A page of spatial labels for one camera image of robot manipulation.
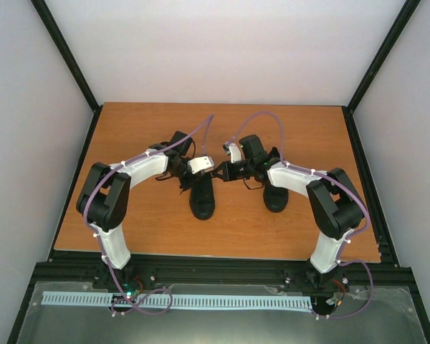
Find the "black sneaker one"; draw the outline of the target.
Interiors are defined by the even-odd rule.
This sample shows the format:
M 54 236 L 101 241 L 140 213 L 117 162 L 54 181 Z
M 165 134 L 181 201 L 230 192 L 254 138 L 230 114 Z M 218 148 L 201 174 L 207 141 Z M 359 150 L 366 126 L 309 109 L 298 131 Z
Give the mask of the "black sneaker one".
M 190 191 L 189 206 L 194 217 L 201 221 L 209 220 L 216 207 L 212 175 L 202 173 L 200 179 L 192 188 L 181 188 L 181 191 Z

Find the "black sneaker with laces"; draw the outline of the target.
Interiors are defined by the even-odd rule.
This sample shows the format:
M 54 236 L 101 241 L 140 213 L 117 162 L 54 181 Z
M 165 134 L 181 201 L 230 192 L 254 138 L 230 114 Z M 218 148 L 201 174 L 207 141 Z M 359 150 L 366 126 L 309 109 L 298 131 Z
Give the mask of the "black sneaker with laces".
M 284 211 L 289 201 L 289 190 L 266 183 L 263 190 L 263 202 L 268 211 L 280 213 Z

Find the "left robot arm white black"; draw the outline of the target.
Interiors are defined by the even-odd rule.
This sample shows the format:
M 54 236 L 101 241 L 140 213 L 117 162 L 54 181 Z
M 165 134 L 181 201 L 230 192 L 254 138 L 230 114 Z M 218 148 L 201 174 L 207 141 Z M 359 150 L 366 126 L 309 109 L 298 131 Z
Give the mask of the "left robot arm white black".
M 127 161 L 92 165 L 76 203 L 94 236 L 100 240 L 102 261 L 110 264 L 110 281 L 119 288 L 133 284 L 135 271 L 127 265 L 130 251 L 123 234 L 131 188 L 154 177 L 157 181 L 177 178 L 182 191 L 201 175 L 192 173 L 188 156 L 195 149 L 193 138 L 176 131 L 170 141 L 151 145 L 144 153 Z

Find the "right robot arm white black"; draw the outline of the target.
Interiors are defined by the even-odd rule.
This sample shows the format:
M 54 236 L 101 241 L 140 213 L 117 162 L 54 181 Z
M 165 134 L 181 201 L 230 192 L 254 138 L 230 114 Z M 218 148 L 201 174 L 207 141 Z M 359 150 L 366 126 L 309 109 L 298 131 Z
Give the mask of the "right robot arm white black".
M 368 216 L 347 173 L 341 168 L 306 171 L 281 161 L 279 150 L 266 151 L 257 135 L 248 135 L 238 144 L 226 143 L 224 150 L 229 160 L 220 163 L 211 175 L 224 182 L 253 178 L 261 185 L 268 211 L 284 211 L 290 192 L 309 200 L 320 233 L 302 279 L 310 288 L 321 290 L 334 275 L 344 243 Z

